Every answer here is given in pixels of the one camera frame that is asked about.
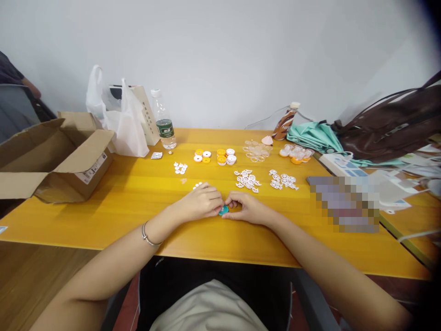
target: pixelated area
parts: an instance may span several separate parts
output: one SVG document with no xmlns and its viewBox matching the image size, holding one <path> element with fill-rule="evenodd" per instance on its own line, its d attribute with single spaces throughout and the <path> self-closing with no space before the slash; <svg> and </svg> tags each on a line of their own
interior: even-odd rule
<svg viewBox="0 0 441 331">
<path fill-rule="evenodd" d="M 378 185 L 369 177 L 309 177 L 312 212 L 338 232 L 379 231 Z"/>
</svg>

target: brown leather bag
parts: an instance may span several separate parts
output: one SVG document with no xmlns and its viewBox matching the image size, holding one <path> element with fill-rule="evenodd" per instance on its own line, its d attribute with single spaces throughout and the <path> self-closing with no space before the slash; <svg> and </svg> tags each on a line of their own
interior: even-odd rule
<svg viewBox="0 0 441 331">
<path fill-rule="evenodd" d="M 332 128 L 343 149 L 356 159 L 379 163 L 427 145 L 427 138 L 441 130 L 441 85 L 429 87 L 439 80 L 441 71 L 420 88 L 378 100 L 345 126 L 335 121 Z"/>
</svg>

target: bottle label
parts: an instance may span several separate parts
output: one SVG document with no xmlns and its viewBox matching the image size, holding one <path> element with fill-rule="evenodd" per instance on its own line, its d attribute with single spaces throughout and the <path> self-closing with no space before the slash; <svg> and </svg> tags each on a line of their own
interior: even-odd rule
<svg viewBox="0 0 441 331">
<path fill-rule="evenodd" d="M 170 138 L 175 135 L 171 120 L 159 120 L 156 122 L 156 126 L 158 127 L 159 136 L 161 138 Z"/>
</svg>

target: silver bracelet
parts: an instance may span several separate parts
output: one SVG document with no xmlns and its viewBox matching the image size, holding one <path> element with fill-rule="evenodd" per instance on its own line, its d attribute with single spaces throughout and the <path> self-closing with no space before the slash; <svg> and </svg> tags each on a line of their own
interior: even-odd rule
<svg viewBox="0 0 441 331">
<path fill-rule="evenodd" d="M 153 246 L 153 247 L 159 247 L 159 246 L 161 246 L 161 244 L 162 243 L 159 243 L 159 244 L 154 244 L 154 243 L 152 243 L 148 238 L 147 238 L 147 235 L 146 235 L 146 231 L 145 231 L 145 226 L 146 226 L 146 224 L 147 224 L 147 222 L 145 222 L 143 225 L 142 225 L 142 238 L 146 241 L 146 242 L 148 242 L 151 246 Z"/>
</svg>

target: hand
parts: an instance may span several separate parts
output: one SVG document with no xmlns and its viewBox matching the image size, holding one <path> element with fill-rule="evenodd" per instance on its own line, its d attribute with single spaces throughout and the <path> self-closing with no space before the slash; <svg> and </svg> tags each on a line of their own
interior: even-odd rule
<svg viewBox="0 0 441 331">
<path fill-rule="evenodd" d="M 225 204 L 230 208 L 236 208 L 237 203 L 242 204 L 242 210 L 237 212 L 228 212 L 222 215 L 222 218 L 243 220 L 254 224 L 268 226 L 270 221 L 278 215 L 276 211 L 264 205 L 249 193 L 231 191 Z"/>
<path fill-rule="evenodd" d="M 181 200 L 168 206 L 165 211 L 185 223 L 216 216 L 223 206 L 222 194 L 205 182 Z"/>
</svg>

